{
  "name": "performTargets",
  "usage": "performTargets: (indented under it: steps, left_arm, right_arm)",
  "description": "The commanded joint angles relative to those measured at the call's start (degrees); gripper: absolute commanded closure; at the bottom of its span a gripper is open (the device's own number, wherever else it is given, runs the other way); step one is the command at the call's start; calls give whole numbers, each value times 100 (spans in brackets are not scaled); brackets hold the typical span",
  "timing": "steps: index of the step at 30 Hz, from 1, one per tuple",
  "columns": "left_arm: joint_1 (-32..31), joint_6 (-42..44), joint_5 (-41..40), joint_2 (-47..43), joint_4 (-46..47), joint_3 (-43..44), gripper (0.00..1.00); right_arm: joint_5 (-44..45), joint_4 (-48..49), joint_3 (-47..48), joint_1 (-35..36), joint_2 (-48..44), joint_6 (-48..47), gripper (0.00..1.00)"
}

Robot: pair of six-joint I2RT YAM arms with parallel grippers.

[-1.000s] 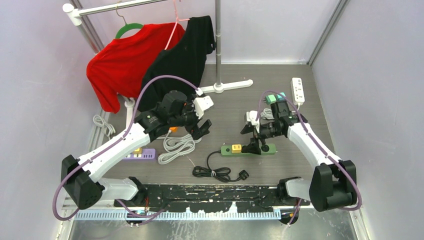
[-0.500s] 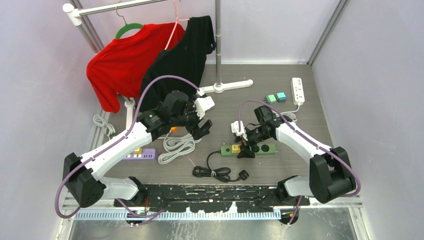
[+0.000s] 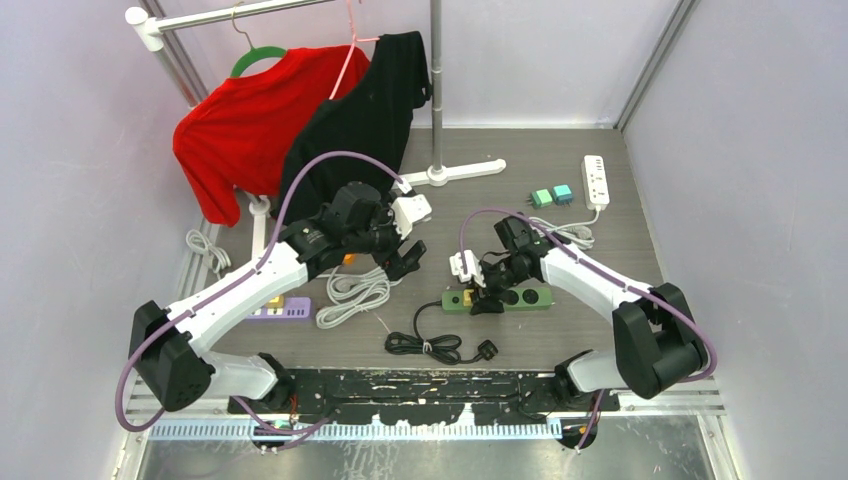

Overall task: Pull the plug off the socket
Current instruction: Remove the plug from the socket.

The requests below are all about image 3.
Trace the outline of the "white power strip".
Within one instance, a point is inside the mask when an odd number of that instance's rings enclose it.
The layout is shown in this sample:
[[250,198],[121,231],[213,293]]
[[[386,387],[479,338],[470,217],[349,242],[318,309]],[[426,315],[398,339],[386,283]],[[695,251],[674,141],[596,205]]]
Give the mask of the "white power strip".
[[603,211],[610,204],[604,159],[599,155],[585,155],[581,163],[584,199],[589,210]]

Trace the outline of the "teal plug adapter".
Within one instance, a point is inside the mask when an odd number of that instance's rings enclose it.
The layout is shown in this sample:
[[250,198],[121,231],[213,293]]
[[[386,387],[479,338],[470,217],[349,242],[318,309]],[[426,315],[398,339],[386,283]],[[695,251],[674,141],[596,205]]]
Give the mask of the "teal plug adapter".
[[569,185],[556,185],[551,189],[553,201],[559,206],[569,206],[574,200],[574,194]]

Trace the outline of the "green power strip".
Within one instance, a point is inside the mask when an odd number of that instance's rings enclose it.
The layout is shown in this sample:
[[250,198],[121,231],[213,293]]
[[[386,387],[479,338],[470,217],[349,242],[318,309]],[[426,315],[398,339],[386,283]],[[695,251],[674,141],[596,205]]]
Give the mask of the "green power strip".
[[[462,293],[465,289],[472,289],[474,293],[479,292],[479,288],[464,288],[444,292],[440,300],[440,305],[444,312],[449,314],[469,314],[470,307],[464,307],[462,305]],[[511,288],[506,292],[503,301],[505,312],[548,310],[554,304],[552,292],[547,287]]]

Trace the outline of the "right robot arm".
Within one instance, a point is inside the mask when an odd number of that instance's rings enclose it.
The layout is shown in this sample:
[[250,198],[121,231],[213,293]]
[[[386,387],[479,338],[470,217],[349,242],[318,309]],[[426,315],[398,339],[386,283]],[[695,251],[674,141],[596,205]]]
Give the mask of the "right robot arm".
[[555,396],[562,407],[580,410],[600,390],[628,389],[651,399],[714,372],[715,348],[695,324],[679,287],[631,279],[539,222],[517,212],[503,215],[495,231],[505,256],[490,263],[461,245],[450,259],[453,275],[476,290],[473,312],[497,310],[507,290],[535,279],[569,293],[612,328],[612,349],[587,350],[555,367]]

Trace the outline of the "green plug adapter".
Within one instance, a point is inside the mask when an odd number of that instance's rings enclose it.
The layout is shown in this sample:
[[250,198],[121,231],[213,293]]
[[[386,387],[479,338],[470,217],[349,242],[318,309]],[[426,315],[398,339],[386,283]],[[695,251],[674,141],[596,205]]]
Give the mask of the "green plug adapter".
[[528,201],[534,209],[545,208],[554,203],[553,197],[547,189],[534,190],[530,194]]

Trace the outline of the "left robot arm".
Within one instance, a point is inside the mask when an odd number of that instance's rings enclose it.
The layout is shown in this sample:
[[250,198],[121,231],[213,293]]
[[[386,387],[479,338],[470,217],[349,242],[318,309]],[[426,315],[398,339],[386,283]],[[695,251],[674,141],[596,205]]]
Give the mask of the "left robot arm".
[[282,411],[295,384],[278,360],[266,353],[216,353],[213,346],[273,297],[341,265],[348,254],[370,255],[391,281],[418,270],[423,241],[406,253],[399,249],[431,214],[426,197],[415,191],[382,195],[358,182],[342,187],[314,216],[284,227],[269,255],[168,307],[153,301],[139,307],[131,334],[136,371],[166,412],[183,410],[206,394]]

